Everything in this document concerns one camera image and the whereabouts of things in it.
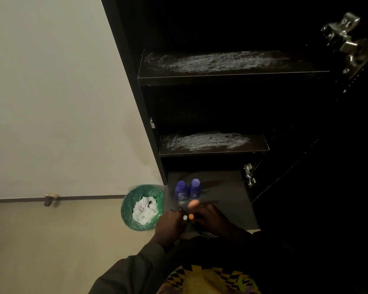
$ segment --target dark baseboard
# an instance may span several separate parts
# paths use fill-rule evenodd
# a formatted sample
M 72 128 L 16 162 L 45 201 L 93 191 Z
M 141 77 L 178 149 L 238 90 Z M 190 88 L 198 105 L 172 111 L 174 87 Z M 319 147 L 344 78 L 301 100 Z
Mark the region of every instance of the dark baseboard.
M 59 197 L 54 201 L 68 201 L 68 200 L 92 200 L 92 199 L 123 199 L 125 195 L 95 195 L 95 196 L 66 196 Z M 0 199 L 0 203 L 13 203 L 13 202 L 44 202 L 45 197 L 37 198 L 11 198 Z

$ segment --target crumpled white paper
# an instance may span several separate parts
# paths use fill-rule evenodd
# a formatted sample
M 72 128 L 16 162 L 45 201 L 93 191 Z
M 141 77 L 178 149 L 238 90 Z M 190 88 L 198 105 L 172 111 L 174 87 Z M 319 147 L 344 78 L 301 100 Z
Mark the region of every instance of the crumpled white paper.
M 153 197 L 143 197 L 135 203 L 132 218 L 141 225 L 145 225 L 158 213 L 157 201 Z

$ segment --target purple bottle cap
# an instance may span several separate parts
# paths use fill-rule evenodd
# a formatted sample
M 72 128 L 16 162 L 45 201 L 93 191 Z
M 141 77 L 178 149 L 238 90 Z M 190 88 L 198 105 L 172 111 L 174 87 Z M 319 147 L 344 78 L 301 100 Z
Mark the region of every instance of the purple bottle cap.
M 184 189 L 185 188 L 185 181 L 180 180 L 177 182 L 177 187 L 180 189 Z
M 197 187 L 199 187 L 200 186 L 200 184 L 201 184 L 201 182 L 199 181 L 199 179 L 197 179 L 197 178 L 194 178 L 193 180 L 192 180 L 192 187 L 195 187 L 195 188 L 197 188 Z

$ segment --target blue bottle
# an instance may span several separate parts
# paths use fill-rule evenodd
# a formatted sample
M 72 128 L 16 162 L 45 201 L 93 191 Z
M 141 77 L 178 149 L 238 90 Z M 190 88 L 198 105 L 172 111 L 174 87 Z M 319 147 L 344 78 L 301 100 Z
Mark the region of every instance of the blue bottle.
M 185 200 L 188 198 L 189 188 L 185 184 L 185 181 L 180 180 L 177 182 L 177 187 L 175 188 L 175 194 L 177 200 Z
M 193 179 L 190 186 L 190 197 L 199 198 L 199 196 L 201 195 L 201 191 L 202 191 L 201 182 L 197 178 Z

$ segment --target sleeve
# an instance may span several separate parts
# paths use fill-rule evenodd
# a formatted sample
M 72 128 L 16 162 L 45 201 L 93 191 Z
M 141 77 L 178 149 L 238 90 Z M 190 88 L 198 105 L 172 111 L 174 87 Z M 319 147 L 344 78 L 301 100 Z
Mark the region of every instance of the sleeve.
M 149 242 L 136 256 L 116 262 L 95 281 L 89 294 L 142 293 L 150 272 L 163 255 L 165 251 L 159 244 Z

